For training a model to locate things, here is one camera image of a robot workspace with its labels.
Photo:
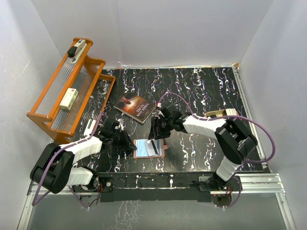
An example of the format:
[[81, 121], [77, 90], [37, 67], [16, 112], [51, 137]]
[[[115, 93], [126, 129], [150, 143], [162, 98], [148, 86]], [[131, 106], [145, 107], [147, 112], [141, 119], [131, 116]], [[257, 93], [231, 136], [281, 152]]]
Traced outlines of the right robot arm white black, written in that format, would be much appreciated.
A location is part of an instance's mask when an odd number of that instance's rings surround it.
[[163, 107], [159, 115], [151, 118], [150, 141], [170, 137], [171, 131], [200, 134], [214, 138], [219, 143], [224, 157], [209, 179], [198, 182], [213, 190], [225, 190], [237, 169], [257, 147], [258, 141], [237, 115], [199, 117], [181, 113], [175, 106]]

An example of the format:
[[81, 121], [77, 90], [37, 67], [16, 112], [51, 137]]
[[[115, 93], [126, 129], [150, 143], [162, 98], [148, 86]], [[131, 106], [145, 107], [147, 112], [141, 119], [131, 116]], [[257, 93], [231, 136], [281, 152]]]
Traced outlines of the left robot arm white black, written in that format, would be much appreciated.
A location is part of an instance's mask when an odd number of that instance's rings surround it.
[[99, 186], [95, 172], [88, 167], [74, 168], [73, 165], [110, 146], [119, 152], [137, 149], [119, 121], [107, 120], [103, 126], [98, 126], [78, 141], [63, 145], [49, 143], [34, 165], [30, 179], [54, 194], [74, 185], [94, 191]]

